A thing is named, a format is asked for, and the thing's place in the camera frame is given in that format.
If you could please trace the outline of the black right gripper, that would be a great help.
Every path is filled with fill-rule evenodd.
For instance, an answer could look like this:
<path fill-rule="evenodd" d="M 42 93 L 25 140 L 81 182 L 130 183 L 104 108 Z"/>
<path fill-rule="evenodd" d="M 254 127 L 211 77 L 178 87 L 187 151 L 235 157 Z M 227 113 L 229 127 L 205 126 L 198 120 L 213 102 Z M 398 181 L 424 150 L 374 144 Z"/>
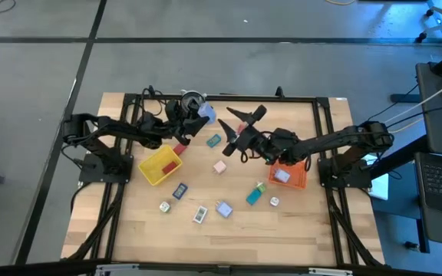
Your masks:
<path fill-rule="evenodd" d="M 269 138 L 253 126 L 254 123 L 261 120 L 266 114 L 267 109 L 263 105 L 259 105 L 252 113 L 244 113 L 231 107 L 227 107 L 226 109 L 244 122 L 246 128 L 238 134 L 227 123 L 218 119 L 227 139 L 226 147 L 223 150 L 224 156 L 231 156 L 236 150 L 241 153 L 252 150 L 258 153 L 262 158 L 277 157 L 278 150 L 271 144 Z"/>

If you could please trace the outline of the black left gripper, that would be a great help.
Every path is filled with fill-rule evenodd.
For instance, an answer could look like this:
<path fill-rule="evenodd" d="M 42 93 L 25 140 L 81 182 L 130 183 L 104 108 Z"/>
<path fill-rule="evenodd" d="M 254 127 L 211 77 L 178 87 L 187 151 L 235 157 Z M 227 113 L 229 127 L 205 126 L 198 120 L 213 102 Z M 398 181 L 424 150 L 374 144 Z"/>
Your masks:
<path fill-rule="evenodd" d="M 209 117 L 200 117 L 199 109 L 205 103 L 201 98 L 188 98 L 184 100 L 184 107 L 178 100 L 168 100 L 165 106 L 167 115 L 166 129 L 163 131 L 164 139 L 176 138 L 182 145 L 189 145 L 190 139 L 186 135 L 196 136 L 209 122 Z"/>

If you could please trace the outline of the teal rectangular box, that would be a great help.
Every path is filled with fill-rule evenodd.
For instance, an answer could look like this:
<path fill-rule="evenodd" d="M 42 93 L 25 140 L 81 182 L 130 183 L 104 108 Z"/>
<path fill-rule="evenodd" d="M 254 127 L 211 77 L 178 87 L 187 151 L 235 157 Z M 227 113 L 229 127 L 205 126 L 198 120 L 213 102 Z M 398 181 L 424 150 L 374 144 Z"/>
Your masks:
<path fill-rule="evenodd" d="M 246 202 L 249 203 L 250 205 L 254 205 L 261 196 L 262 192 L 258 189 L 254 189 L 250 192 L 250 194 L 247 195 Z"/>

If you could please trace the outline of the blue digital timer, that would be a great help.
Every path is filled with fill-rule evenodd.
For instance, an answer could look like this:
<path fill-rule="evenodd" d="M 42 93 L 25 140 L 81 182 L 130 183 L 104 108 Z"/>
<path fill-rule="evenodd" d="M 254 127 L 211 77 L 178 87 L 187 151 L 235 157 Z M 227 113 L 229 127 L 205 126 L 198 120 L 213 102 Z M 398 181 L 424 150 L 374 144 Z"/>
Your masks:
<path fill-rule="evenodd" d="M 185 192 L 186 192 L 187 190 L 188 190 L 188 186 L 185 185 L 185 184 L 183 184 L 183 183 L 180 183 L 180 184 L 177 186 L 177 188 L 175 189 L 175 191 L 173 192 L 172 196 L 173 196 L 175 199 L 180 200 L 180 199 L 183 197 L 183 195 L 185 194 Z"/>

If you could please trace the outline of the white digital timer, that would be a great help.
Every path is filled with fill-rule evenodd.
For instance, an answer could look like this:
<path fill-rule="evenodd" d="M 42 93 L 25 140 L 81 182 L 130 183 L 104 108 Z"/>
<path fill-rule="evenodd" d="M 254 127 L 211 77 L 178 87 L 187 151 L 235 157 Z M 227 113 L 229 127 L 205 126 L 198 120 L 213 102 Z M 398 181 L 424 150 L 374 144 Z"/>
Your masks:
<path fill-rule="evenodd" d="M 196 214 L 193 217 L 193 221 L 199 224 L 203 223 L 203 220 L 206 217 L 208 209 L 202 205 L 199 206 L 199 208 L 196 211 Z"/>

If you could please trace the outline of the white cylinder with black rim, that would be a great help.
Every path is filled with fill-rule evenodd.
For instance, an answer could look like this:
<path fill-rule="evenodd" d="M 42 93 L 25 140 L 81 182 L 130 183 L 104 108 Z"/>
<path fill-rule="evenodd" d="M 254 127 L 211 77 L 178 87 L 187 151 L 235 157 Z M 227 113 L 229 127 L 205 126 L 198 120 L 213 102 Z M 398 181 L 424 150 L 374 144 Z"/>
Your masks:
<path fill-rule="evenodd" d="M 187 100 L 188 98 L 194 97 L 194 98 L 203 98 L 206 102 L 206 94 L 201 94 L 197 90 L 181 90 L 182 96 L 180 98 L 180 106 L 183 108 L 183 110 L 186 112 L 184 107 L 184 100 Z"/>

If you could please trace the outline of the yellow plastic basket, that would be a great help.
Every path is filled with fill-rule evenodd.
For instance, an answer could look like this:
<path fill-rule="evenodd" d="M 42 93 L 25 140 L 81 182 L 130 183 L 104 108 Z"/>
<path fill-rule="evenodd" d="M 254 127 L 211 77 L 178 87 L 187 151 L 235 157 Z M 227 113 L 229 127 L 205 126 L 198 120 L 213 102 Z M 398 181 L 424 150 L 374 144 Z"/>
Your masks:
<path fill-rule="evenodd" d="M 165 175 L 162 168 L 170 162 L 176 162 L 178 167 L 171 173 Z M 175 154 L 171 146 L 163 146 L 159 148 L 153 155 L 142 161 L 138 168 L 143 176 L 152 186 L 161 184 L 165 179 L 171 176 L 176 170 L 183 165 L 181 158 Z"/>

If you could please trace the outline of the orange plastic basket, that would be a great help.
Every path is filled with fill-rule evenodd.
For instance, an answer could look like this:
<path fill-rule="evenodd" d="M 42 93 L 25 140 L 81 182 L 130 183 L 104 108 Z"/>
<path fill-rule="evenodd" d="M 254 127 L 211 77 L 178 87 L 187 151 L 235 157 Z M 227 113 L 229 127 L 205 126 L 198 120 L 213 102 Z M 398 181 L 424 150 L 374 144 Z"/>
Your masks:
<path fill-rule="evenodd" d="M 283 182 L 276 176 L 276 174 L 281 171 L 289 175 L 286 182 Z M 301 161 L 291 166 L 276 162 L 270 166 L 268 180 L 273 184 L 301 190 L 306 188 L 306 174 L 305 161 Z"/>

